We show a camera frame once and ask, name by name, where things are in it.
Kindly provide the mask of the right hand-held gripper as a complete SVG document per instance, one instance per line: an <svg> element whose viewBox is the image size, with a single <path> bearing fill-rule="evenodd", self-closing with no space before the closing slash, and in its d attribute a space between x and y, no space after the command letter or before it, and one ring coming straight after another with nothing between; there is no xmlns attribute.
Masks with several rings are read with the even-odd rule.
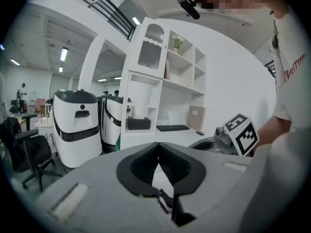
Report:
<svg viewBox="0 0 311 233"><path fill-rule="evenodd" d="M258 143L259 135L252 119L238 113L215 129L213 137L190 145L190 148L226 155L246 156Z"/></svg>

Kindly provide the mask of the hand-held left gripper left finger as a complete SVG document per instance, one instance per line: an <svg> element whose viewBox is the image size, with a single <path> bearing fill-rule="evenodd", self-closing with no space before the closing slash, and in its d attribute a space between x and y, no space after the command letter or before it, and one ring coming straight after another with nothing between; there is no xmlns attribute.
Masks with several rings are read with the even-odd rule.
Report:
<svg viewBox="0 0 311 233"><path fill-rule="evenodd" d="M157 148L157 142L151 143L122 159L117 166L116 174L119 182L135 196L159 196L159 191L152 186L158 166Z"/></svg>

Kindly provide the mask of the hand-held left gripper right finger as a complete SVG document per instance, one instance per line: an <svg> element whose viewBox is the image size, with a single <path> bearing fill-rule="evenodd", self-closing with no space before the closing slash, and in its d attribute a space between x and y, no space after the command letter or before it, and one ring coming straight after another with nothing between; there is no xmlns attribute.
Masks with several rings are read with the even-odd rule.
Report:
<svg viewBox="0 0 311 233"><path fill-rule="evenodd" d="M175 195L194 193L207 173L203 163L166 143L158 144L158 163Z"/></svg>

